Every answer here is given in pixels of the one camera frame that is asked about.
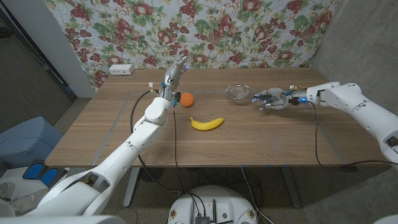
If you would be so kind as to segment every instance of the metal bowl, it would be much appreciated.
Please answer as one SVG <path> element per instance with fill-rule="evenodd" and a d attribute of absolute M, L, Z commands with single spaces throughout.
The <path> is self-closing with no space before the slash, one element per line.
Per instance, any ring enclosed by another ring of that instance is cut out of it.
<path fill-rule="evenodd" d="M 226 94 L 236 104 L 244 105 L 250 102 L 251 89 L 247 85 L 233 85 L 227 87 Z"/>

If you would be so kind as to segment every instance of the blue foot pedal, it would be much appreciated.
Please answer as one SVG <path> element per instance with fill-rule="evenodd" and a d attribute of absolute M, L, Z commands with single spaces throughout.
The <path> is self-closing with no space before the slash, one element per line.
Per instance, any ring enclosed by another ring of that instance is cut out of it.
<path fill-rule="evenodd" d="M 38 180 L 40 175 L 48 168 L 49 167 L 44 164 L 44 161 L 33 161 L 26 169 L 24 175 L 22 175 L 22 178 L 27 180 Z"/>
<path fill-rule="evenodd" d="M 62 168 L 49 168 L 40 176 L 40 180 L 48 188 L 52 188 L 68 171 Z"/>

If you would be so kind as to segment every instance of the orange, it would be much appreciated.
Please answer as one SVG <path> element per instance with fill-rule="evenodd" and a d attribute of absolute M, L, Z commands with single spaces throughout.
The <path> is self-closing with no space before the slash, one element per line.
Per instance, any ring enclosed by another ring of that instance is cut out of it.
<path fill-rule="evenodd" d="M 191 93 L 183 93 L 180 102 L 184 106 L 191 106 L 193 103 L 193 95 Z"/>

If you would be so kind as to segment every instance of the gray wall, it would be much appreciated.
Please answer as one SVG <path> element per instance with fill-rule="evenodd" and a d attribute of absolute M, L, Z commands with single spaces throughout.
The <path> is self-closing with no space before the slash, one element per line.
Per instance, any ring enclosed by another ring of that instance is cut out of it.
<path fill-rule="evenodd" d="M 398 1 L 342 0 L 312 67 L 398 114 Z"/>
<path fill-rule="evenodd" d="M 2 1 L 69 84 L 76 96 L 93 97 L 94 89 L 87 80 L 65 34 L 44 2 L 41 0 Z"/>

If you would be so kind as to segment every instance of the light blue container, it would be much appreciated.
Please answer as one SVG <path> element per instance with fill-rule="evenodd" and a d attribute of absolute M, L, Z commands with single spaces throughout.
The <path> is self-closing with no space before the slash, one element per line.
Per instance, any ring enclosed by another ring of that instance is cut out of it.
<path fill-rule="evenodd" d="M 43 117 L 30 119 L 0 134 L 0 160 L 12 168 L 29 166 L 35 159 L 45 160 L 61 138 Z"/>

